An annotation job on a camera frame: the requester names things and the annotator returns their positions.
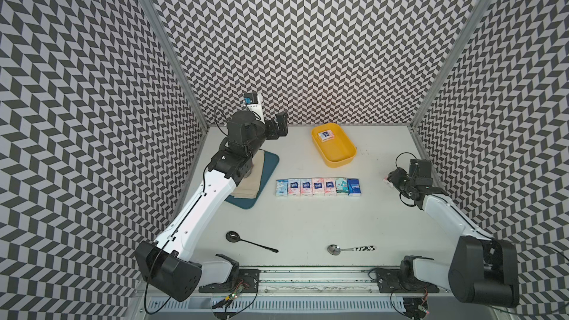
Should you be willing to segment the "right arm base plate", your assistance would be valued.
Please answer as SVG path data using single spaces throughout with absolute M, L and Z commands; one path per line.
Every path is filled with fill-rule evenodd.
M 400 270 L 391 268 L 375 268 L 375 282 L 379 292 L 388 294 L 392 292 L 402 293 L 439 293 L 440 289 L 431 283 L 419 281 L 414 276 L 404 276 Z

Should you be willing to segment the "dark blue Tempo tissue pack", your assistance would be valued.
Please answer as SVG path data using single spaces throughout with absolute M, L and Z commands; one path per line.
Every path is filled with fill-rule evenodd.
M 359 179 L 347 179 L 347 183 L 349 196 L 359 197 L 362 195 Z

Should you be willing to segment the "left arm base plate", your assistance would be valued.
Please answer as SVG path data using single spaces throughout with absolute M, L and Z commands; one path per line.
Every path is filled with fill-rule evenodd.
M 228 295 L 237 289 L 238 284 L 243 282 L 244 290 L 242 293 L 253 294 L 259 289 L 259 269 L 238 269 L 238 271 L 233 271 L 229 275 L 228 280 L 222 284 L 207 284 L 205 286 L 199 287 L 199 293 L 212 293 Z

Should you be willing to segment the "mint green tissue pack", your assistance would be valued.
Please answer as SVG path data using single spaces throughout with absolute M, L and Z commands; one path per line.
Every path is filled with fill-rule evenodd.
M 350 195 L 350 188 L 347 178 L 337 178 L 336 179 L 336 193 L 338 195 Z

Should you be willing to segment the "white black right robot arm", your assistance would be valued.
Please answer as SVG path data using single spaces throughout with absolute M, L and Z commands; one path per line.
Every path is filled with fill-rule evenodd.
M 397 167 L 386 180 L 436 221 L 456 248 L 448 264 L 423 256 L 404 257 L 402 283 L 432 284 L 449 290 L 462 303 L 517 307 L 520 283 L 515 246 L 495 239 L 466 216 L 442 188 L 434 186 L 431 168 L 428 160 L 412 159 L 409 169 Z

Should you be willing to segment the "light blue cartoon tissue pack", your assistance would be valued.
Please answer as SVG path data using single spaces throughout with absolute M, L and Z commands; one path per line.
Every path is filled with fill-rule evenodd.
M 279 197 L 288 196 L 288 185 L 289 181 L 287 179 L 278 179 L 276 181 L 276 196 Z

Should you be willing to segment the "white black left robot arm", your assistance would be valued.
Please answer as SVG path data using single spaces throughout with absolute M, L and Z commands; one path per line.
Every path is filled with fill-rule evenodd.
M 237 286 L 238 262 L 221 253 L 211 261 L 197 262 L 194 250 L 216 211 L 253 170 L 253 157 L 263 143 L 287 136 L 287 119 L 286 112 L 265 121 L 252 111 L 232 115 L 228 134 L 205 167 L 195 194 L 155 241 L 144 241 L 136 248 L 136 262 L 147 285 L 178 302 L 200 287 L 232 290 Z

